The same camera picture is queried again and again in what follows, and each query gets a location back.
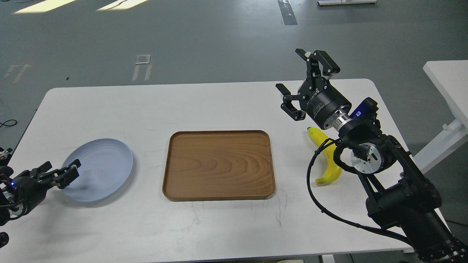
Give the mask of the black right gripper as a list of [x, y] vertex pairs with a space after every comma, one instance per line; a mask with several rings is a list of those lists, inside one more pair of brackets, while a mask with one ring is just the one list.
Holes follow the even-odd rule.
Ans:
[[[296, 49], [295, 53], [306, 62], [306, 80], [297, 95], [292, 95], [284, 84], [275, 85], [282, 94], [281, 108], [294, 121], [304, 120], [307, 114], [321, 129], [330, 129], [335, 119], [333, 115], [338, 111], [347, 114], [352, 106], [329, 81], [341, 68], [324, 50], [307, 52]], [[294, 100], [299, 101], [300, 110], [293, 105]]]

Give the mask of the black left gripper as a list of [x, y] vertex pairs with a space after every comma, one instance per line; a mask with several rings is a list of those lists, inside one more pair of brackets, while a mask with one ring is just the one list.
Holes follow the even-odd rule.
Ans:
[[64, 189], [79, 176], [80, 160], [75, 159], [68, 166], [48, 172], [52, 165], [46, 161], [38, 168], [33, 168], [29, 177], [15, 178], [7, 200], [15, 205], [10, 208], [13, 215], [27, 215], [44, 201], [47, 189]]

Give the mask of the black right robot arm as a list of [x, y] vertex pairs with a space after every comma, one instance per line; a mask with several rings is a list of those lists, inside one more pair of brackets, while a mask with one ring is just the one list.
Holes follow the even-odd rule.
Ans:
[[[296, 95], [285, 85], [281, 108], [295, 121], [306, 116], [321, 130], [334, 128], [338, 138], [326, 138], [318, 146], [306, 172], [309, 195], [322, 213], [371, 233], [407, 243], [424, 263], [466, 263], [467, 245], [456, 238], [435, 212], [442, 205], [438, 190], [426, 178], [394, 136], [385, 135], [377, 119], [378, 104], [365, 98], [351, 112], [351, 102], [330, 82], [339, 66], [324, 50], [295, 52], [306, 62], [306, 79]], [[326, 209], [310, 186], [317, 156], [335, 145], [332, 162], [356, 174], [367, 193], [368, 216], [379, 226], [372, 228], [345, 220]]]

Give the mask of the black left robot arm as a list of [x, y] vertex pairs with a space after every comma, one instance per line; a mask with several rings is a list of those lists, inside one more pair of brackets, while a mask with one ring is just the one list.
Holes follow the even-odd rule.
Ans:
[[52, 170], [49, 161], [37, 168], [25, 170], [15, 178], [14, 171], [8, 166], [13, 155], [11, 148], [1, 148], [0, 167], [0, 224], [4, 226], [12, 220], [29, 214], [44, 201], [47, 191], [52, 187], [64, 189], [79, 177], [80, 160], [75, 159], [69, 165]]

